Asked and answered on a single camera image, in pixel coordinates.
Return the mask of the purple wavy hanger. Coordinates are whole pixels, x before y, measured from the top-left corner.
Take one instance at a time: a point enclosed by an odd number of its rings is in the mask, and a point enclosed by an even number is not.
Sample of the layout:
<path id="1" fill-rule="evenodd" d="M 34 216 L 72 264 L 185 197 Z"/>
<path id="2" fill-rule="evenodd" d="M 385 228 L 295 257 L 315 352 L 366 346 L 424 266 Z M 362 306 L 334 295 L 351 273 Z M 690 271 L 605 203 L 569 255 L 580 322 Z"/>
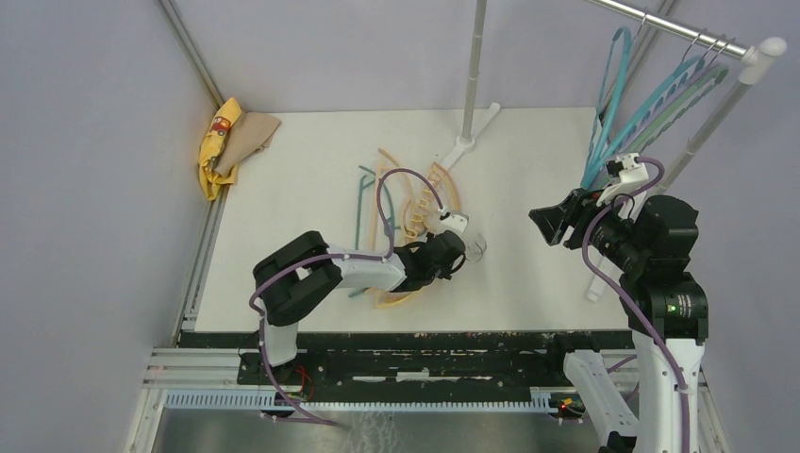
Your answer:
<path id="1" fill-rule="evenodd" d="M 619 154 L 641 153 L 689 109 L 721 85 L 729 66 L 692 57 L 679 63 L 651 92 L 608 143 L 610 159 Z"/>

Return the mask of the orange wavy hanger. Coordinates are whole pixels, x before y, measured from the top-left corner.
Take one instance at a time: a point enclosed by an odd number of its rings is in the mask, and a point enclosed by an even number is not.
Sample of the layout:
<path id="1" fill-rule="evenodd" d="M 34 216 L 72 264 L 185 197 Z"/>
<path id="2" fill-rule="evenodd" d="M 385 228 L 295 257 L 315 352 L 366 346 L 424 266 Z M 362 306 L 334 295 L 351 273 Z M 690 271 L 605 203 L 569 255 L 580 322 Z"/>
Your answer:
<path id="1" fill-rule="evenodd" d="M 412 189 L 410 196 L 413 197 L 416 193 L 419 193 L 422 188 L 427 188 L 434 196 L 438 207 L 433 210 L 433 212 L 436 214 L 436 217 L 434 218 L 435 223 L 433 224 L 433 228 L 430 233 L 436 234 L 436 228 L 442 215 L 448 211 L 462 212 L 460 197 L 455 180 L 451 177 L 449 172 L 438 163 L 431 164 L 426 178 L 432 184 L 434 191 L 431 191 L 430 188 L 423 183 L 418 190 Z M 464 236 L 461 238 L 464 243 L 469 233 L 475 234 L 479 232 L 471 226 L 468 226 Z M 426 233 L 421 240 L 414 240 L 414 242 L 424 240 L 428 234 L 429 233 Z"/>

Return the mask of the yellow wavy hanger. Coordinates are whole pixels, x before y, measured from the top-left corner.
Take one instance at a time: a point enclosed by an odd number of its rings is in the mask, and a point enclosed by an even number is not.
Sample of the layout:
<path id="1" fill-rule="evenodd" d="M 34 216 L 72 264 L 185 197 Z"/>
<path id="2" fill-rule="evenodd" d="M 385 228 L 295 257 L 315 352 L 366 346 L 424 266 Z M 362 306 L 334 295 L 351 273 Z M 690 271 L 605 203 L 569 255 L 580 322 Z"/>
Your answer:
<path id="1" fill-rule="evenodd" d="M 395 243 L 397 245 L 405 245 L 412 243 L 414 240 L 421 240 L 426 233 L 430 233 L 435 223 L 434 218 L 436 214 L 433 210 L 438 207 L 434 196 L 427 188 L 422 188 L 419 193 L 413 197 L 409 196 L 400 205 L 396 207 L 394 203 L 396 224 L 399 226 L 395 230 Z M 384 208 L 389 212 L 387 203 L 384 201 Z M 378 248 L 378 237 L 382 237 L 382 222 L 376 208 L 371 208 L 370 227 L 369 232 L 376 232 L 377 237 L 375 240 L 369 240 L 366 237 L 367 248 L 376 251 Z M 466 243 L 466 261 L 479 262 L 487 249 L 487 242 L 480 233 L 469 233 Z M 380 292 L 379 290 L 369 290 L 368 293 L 374 298 L 375 309 L 391 309 L 396 308 L 410 299 L 414 298 L 417 293 L 401 293 L 390 294 L 387 292 Z"/>

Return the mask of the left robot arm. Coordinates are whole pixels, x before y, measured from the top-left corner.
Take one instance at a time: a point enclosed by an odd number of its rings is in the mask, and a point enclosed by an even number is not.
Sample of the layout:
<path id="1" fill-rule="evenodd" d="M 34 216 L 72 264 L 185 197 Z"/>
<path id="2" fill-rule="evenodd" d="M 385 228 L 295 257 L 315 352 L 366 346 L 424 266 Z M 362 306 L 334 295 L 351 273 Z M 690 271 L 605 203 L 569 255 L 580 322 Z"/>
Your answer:
<path id="1" fill-rule="evenodd" d="M 453 231 L 395 247 L 388 255 L 328 244 L 307 231 L 253 269 L 256 289 L 248 305 L 259 316 L 260 370 L 273 383 L 290 381 L 297 368 L 301 320 L 338 289 L 413 293 L 437 279 L 450 279 L 466 259 L 466 246 Z"/>

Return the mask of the blue wavy hanger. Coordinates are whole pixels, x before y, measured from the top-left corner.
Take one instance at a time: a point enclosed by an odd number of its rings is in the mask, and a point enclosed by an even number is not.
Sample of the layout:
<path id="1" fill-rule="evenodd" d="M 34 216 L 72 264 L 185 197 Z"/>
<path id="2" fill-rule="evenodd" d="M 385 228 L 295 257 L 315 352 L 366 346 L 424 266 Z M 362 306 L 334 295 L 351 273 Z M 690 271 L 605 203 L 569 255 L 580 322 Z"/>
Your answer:
<path id="1" fill-rule="evenodd" d="M 592 123 L 588 156 L 580 187 L 592 189 L 607 180 L 605 162 L 620 154 L 641 152 L 682 115 L 724 81 L 728 69 L 706 56 L 683 58 L 613 134 L 623 99 L 634 37 L 626 26 L 612 37 Z"/>
<path id="2" fill-rule="evenodd" d="M 623 99 L 634 42 L 641 34 L 643 24 L 644 21 L 641 21 L 635 34 L 629 27 L 620 26 L 611 39 L 592 122 L 588 156 L 580 180 L 582 189 L 588 190 L 592 187 L 601 173 L 603 163 L 621 147 L 620 137 L 613 140 L 610 138 L 610 127 Z"/>

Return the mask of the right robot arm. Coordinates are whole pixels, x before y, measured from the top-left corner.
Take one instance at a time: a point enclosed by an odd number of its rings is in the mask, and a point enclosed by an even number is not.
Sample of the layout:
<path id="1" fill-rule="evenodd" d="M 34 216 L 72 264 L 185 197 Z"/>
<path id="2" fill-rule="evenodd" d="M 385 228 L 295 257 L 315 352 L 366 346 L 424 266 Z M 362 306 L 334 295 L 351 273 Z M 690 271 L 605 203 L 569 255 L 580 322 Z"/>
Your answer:
<path id="1" fill-rule="evenodd" d="M 530 219 L 550 245 L 578 250 L 621 302 L 639 369 L 639 411 L 631 414 L 592 349 L 560 349 L 544 361 L 557 385 L 573 382 L 603 452 L 696 452 L 697 393 L 709 333 L 706 292 L 688 270 L 698 212 L 669 195 L 648 197 L 637 217 L 629 195 L 606 203 L 599 192 L 572 191 Z"/>

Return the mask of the green wavy hanger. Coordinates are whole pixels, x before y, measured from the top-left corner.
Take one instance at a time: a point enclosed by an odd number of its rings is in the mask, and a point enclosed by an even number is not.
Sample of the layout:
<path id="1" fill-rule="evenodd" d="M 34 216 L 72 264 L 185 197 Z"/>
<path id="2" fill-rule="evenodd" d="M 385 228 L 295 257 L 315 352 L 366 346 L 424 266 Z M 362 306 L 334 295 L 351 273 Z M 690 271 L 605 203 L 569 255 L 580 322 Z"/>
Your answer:
<path id="1" fill-rule="evenodd" d="M 641 154 L 689 109 L 721 85 L 728 74 L 729 66 L 721 63 L 710 64 L 692 75 L 684 72 L 668 86 L 666 93 L 657 96 L 655 103 L 616 146 L 614 153 Z"/>

